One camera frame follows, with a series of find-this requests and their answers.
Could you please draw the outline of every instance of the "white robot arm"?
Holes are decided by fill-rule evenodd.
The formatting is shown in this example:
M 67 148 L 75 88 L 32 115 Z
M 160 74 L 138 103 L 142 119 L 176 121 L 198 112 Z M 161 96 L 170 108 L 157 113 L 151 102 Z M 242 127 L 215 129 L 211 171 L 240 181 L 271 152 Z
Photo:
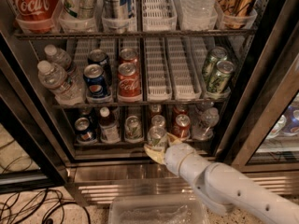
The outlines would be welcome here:
M 170 172 L 185 179 L 194 194 L 218 215 L 227 215 L 237 206 L 265 223 L 299 223 L 298 205 L 255 184 L 226 164 L 205 160 L 187 144 L 168 148 L 164 163 Z

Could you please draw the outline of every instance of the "tangled cable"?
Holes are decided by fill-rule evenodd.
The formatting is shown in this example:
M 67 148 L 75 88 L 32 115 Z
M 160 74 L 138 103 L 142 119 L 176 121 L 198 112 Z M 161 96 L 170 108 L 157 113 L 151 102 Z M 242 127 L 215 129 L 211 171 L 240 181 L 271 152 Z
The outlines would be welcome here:
M 49 193 L 54 193 L 56 197 L 50 198 Z M 70 201 L 63 198 L 63 194 L 59 190 L 55 189 L 44 189 L 37 193 L 37 195 L 32 198 L 29 202 L 27 202 L 18 213 L 13 213 L 13 207 L 18 203 L 18 200 L 21 196 L 21 192 L 14 193 L 8 197 L 8 199 L 4 203 L 0 203 L 2 208 L 0 210 L 0 223 L 1 224 L 18 224 L 22 223 L 26 218 L 33 215 L 43 204 L 53 203 L 51 208 L 44 214 L 42 218 L 41 224 L 47 224 L 48 220 L 50 220 L 50 216 L 56 212 L 57 210 L 62 211 L 62 219 L 61 224 L 64 223 L 64 206 L 74 204 L 77 205 L 76 202 Z M 81 207 L 86 214 L 88 224 L 91 224 L 90 215 L 85 207 Z

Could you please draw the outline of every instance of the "plastic bottle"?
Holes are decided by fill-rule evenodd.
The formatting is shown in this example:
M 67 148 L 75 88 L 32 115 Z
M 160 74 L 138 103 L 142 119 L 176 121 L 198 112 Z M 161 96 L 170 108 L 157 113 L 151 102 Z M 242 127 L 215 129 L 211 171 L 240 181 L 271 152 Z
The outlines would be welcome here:
M 120 134 L 117 121 L 112 112 L 107 107 L 100 109 L 99 125 L 101 128 L 101 139 L 104 143 L 114 143 L 120 141 Z
M 73 82 L 72 78 L 60 65 L 41 61 L 38 63 L 37 68 L 40 82 L 55 94 L 57 101 L 62 100 L 64 104 L 65 101 L 70 100 L 76 100 L 76 103 L 82 102 L 77 84 Z
M 44 50 L 46 53 L 47 60 L 50 63 L 59 64 L 74 80 L 74 82 L 79 83 L 79 86 L 83 84 L 82 74 L 80 73 L 76 64 L 73 63 L 70 55 L 64 49 L 60 49 L 52 44 L 49 44 L 44 48 Z
M 209 108 L 201 115 L 199 127 L 199 139 L 207 140 L 213 136 L 213 128 L 219 122 L 217 108 Z
M 206 19 L 211 17 L 216 0 L 181 0 L 184 20 L 188 18 Z

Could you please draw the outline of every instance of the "green soda can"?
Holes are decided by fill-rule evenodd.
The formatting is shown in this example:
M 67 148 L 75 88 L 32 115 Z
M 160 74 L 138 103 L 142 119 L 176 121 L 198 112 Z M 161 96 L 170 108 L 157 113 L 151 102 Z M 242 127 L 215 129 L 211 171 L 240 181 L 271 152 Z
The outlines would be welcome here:
M 211 49 L 207 53 L 204 66 L 202 69 L 202 74 L 206 84 L 208 83 L 209 77 L 211 76 L 215 64 L 218 61 L 227 60 L 227 57 L 228 57 L 228 52 L 226 49 L 222 47 L 215 47 L 214 49 Z
M 229 61 L 219 61 L 214 67 L 206 90 L 211 93 L 222 93 L 226 90 L 235 72 L 235 65 Z

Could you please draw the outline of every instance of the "speckled floor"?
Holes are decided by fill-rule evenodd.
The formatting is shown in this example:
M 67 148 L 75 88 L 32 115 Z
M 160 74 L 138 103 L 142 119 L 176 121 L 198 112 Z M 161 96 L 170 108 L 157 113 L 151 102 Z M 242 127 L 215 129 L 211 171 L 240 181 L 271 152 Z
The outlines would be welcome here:
M 47 212 L 57 203 L 57 193 L 60 191 L 63 194 L 63 198 L 65 202 L 72 201 L 71 196 L 63 187 L 58 187 L 55 190 L 57 192 L 49 192 L 45 203 L 31 216 L 27 219 L 21 221 L 22 224 L 41 224 L 43 217 L 47 214 Z M 28 209 L 30 206 L 35 207 L 35 205 L 42 199 L 42 195 L 39 199 L 36 199 L 34 202 L 30 202 L 37 194 L 41 193 L 43 190 L 35 190 L 35 191 L 26 191 L 21 193 L 19 200 L 12 206 L 11 213 L 8 210 L 4 211 L 1 215 L 0 223 L 18 223 L 22 218 L 29 214 L 29 212 L 23 213 L 21 210 Z M 3 208 L 3 203 L 11 196 L 12 194 L 0 195 L 0 212 Z M 14 203 L 16 196 L 11 198 L 7 203 L 8 205 L 12 205 Z M 297 198 L 291 199 L 295 203 L 299 203 Z M 91 218 L 92 224 L 106 224 L 108 223 L 108 209 L 97 208 L 96 206 L 88 206 L 86 207 L 87 212 Z M 210 211 L 208 212 L 208 218 L 210 224 L 263 224 L 258 218 L 249 214 L 246 211 L 242 211 L 238 208 L 234 210 L 229 216 L 220 217 L 218 215 L 212 214 Z M 64 212 L 61 208 L 58 208 L 50 218 L 53 220 L 54 224 L 64 223 L 64 224 L 87 224 L 88 219 L 85 211 L 82 207 L 77 206 L 76 204 L 68 204 L 64 206 Z

